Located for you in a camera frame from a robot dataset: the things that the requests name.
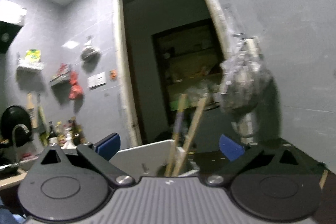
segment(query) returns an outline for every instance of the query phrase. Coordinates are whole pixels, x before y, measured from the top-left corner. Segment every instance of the black circular disc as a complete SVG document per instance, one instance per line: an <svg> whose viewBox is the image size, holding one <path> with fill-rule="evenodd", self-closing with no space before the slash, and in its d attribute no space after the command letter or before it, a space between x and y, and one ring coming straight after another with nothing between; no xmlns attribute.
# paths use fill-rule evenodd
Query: black circular disc
<svg viewBox="0 0 336 224"><path fill-rule="evenodd" d="M32 135L32 124L26 109L21 106L8 107L3 112L0 121L2 138L8 139L12 142L12 131L14 127L19 123L24 124L28 128L29 133L26 134L22 128L17 128L17 130L15 131L15 140L17 147L23 146L27 142L31 141L30 138Z"/></svg>
<svg viewBox="0 0 336 224"><path fill-rule="evenodd" d="M108 193L107 182L100 174L71 165L59 170L55 166L44 174L28 174L18 190L20 203L29 215L66 222L95 211Z"/></svg>
<svg viewBox="0 0 336 224"><path fill-rule="evenodd" d="M267 175L253 170L238 175L231 195L244 210L271 221L296 221L318 208L321 189L314 175Z"/></svg>

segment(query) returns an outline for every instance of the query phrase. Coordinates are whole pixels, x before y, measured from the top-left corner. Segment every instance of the blue gripper pad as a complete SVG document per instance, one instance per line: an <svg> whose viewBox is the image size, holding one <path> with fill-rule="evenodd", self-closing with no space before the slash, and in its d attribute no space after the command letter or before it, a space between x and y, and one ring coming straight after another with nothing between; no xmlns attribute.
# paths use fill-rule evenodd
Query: blue gripper pad
<svg viewBox="0 0 336 224"><path fill-rule="evenodd" d="M219 138L219 149L230 161L238 159L245 153L244 147L224 135Z"/></svg>
<svg viewBox="0 0 336 224"><path fill-rule="evenodd" d="M118 133L112 133L94 146L95 152L109 161L120 149L120 136Z"/></svg>

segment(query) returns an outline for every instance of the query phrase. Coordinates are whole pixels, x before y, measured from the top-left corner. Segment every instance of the range hood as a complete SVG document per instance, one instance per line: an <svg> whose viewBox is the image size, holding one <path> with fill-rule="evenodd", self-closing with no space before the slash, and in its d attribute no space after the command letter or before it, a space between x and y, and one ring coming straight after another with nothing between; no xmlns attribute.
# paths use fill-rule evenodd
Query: range hood
<svg viewBox="0 0 336 224"><path fill-rule="evenodd" d="M0 0L0 53L6 53L25 24L27 10L20 5Z"/></svg>

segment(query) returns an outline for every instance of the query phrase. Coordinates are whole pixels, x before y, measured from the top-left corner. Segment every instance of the bottle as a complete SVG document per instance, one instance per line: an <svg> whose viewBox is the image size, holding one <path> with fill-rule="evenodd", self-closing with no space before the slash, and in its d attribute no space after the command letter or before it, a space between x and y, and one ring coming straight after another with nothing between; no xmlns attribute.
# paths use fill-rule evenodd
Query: bottle
<svg viewBox="0 0 336 224"><path fill-rule="evenodd" d="M62 122L58 122L56 125L56 134L58 136L58 143L62 147L65 144L65 136L63 131Z"/></svg>
<svg viewBox="0 0 336 224"><path fill-rule="evenodd" d="M48 137L49 145L52 143L58 144L58 136L53 128L53 122L49 122L49 137Z"/></svg>
<svg viewBox="0 0 336 224"><path fill-rule="evenodd" d="M64 125L65 128L65 144L63 145L62 149L72 149L76 148L76 146L72 142L72 132L71 132L71 124Z"/></svg>
<svg viewBox="0 0 336 224"><path fill-rule="evenodd" d="M81 138L78 132L78 127L76 125L76 117L71 118L72 126L72 140L74 145L79 145L81 143Z"/></svg>

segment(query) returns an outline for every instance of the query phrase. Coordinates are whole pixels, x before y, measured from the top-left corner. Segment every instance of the wall shelf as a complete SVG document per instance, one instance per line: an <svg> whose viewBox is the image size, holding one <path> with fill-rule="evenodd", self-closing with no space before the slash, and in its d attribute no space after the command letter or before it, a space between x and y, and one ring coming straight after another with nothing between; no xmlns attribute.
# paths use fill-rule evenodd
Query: wall shelf
<svg viewBox="0 0 336 224"><path fill-rule="evenodd" d="M181 57L188 57L188 56L197 56L197 55L206 55L208 53L215 52L215 49L213 47L205 48L199 51L194 51L194 52L185 52L182 54L175 55L173 57L167 58L167 60L179 60Z"/></svg>
<svg viewBox="0 0 336 224"><path fill-rule="evenodd" d="M42 62L29 62L22 58L17 60L17 70L30 71L30 72L39 72L43 70L44 63Z"/></svg>
<svg viewBox="0 0 336 224"><path fill-rule="evenodd" d="M60 85L63 83L69 83L71 71L57 76L55 79L49 82L50 86Z"/></svg>

